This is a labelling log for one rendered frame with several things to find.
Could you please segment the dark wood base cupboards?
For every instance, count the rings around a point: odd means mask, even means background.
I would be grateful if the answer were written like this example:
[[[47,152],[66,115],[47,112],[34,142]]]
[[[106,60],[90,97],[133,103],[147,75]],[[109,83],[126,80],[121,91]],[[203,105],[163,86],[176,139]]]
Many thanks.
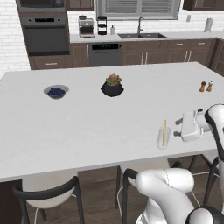
[[[123,65],[199,62],[208,67],[216,39],[174,39],[122,43]]]
[[[210,69],[224,77],[224,40],[218,39],[213,49]]]
[[[69,55],[35,56],[29,63],[31,70],[89,67],[88,44],[73,43]]]

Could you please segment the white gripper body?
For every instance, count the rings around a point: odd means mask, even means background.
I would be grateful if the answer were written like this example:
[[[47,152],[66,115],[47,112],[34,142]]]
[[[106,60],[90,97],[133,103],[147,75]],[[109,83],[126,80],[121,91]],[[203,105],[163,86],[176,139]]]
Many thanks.
[[[204,114],[198,110],[183,114],[181,137],[184,142],[191,142],[203,135],[203,117]]]

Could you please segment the white paper towel roll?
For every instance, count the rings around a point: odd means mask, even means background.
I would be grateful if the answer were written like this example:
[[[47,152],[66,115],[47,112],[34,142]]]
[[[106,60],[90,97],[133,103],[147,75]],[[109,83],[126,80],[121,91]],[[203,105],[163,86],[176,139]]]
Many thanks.
[[[206,25],[205,25],[204,32],[210,32],[211,31],[212,26],[213,26],[213,22],[214,22],[214,19],[212,17],[209,17],[206,20]]]

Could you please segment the silver coffee machine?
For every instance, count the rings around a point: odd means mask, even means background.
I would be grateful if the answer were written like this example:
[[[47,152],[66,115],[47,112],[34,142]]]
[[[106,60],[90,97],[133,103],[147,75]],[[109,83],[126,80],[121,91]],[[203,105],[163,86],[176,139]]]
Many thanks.
[[[79,16],[79,34],[83,38],[93,38],[94,35],[94,20],[86,16]]]

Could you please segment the dark sink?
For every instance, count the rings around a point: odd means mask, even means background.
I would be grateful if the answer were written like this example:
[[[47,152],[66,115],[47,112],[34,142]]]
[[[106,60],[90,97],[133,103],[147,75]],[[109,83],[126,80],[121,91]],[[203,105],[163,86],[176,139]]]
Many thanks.
[[[127,34],[117,34],[122,39],[159,39],[166,38],[165,35],[161,33],[127,33]]]

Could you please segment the grey bowl of blueberries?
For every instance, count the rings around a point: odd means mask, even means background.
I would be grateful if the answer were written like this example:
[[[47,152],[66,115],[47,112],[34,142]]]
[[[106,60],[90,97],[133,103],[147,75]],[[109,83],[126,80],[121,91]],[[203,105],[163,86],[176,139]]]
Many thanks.
[[[64,85],[52,85],[44,89],[44,93],[54,100],[61,99],[69,91],[69,88]]]

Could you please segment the grey dishwasher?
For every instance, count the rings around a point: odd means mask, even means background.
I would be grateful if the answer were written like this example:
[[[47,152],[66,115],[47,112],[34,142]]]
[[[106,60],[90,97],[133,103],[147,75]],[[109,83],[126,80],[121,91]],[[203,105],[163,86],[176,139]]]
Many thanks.
[[[120,66],[122,44],[118,42],[89,44],[88,53],[91,67]]]

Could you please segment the succulent in black pot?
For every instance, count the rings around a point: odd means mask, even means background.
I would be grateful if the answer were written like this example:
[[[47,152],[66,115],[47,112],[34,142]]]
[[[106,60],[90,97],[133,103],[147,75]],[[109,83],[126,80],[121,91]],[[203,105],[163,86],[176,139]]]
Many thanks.
[[[101,91],[109,97],[116,97],[120,95],[124,88],[121,84],[122,79],[115,73],[111,74],[101,87]]]

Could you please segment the window with blinds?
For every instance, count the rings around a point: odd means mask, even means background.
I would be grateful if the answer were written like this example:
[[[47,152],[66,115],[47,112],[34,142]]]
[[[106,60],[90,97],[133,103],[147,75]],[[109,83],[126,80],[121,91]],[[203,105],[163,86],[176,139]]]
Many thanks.
[[[96,15],[108,21],[177,20],[181,0],[95,0]]]

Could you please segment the dark wood wall cupboard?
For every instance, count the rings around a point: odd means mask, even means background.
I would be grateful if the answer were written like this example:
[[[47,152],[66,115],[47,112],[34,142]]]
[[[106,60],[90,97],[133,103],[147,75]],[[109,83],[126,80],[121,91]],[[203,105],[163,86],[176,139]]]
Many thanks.
[[[224,0],[184,0],[187,11],[224,11]]]
[[[66,0],[68,11],[93,11],[94,0]]]

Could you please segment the yellow straw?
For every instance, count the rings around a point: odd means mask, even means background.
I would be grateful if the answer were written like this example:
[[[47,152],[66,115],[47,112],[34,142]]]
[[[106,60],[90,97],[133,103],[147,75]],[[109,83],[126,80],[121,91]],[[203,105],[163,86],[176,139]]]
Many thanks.
[[[163,147],[165,147],[165,143],[166,143],[166,119],[164,120],[163,125],[163,142],[162,142]]]

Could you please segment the grey microwave oven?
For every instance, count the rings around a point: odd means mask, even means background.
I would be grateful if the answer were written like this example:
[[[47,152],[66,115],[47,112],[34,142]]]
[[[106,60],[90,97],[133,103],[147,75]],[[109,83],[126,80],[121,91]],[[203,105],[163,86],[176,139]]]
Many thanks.
[[[20,12],[64,12],[65,0],[16,0]]]

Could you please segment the grey wall oven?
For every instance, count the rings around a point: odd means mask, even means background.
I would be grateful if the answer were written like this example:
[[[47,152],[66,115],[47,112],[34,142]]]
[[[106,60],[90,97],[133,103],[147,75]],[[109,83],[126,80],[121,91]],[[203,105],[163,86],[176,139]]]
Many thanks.
[[[70,53],[67,16],[64,13],[38,13],[22,16],[20,21],[29,57]]]

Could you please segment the black tiered stand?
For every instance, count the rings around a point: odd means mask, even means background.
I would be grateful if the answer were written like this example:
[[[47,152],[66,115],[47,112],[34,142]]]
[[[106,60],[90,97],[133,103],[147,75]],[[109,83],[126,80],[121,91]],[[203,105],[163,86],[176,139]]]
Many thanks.
[[[97,17],[97,30],[99,35],[107,34],[107,18],[105,16]]]

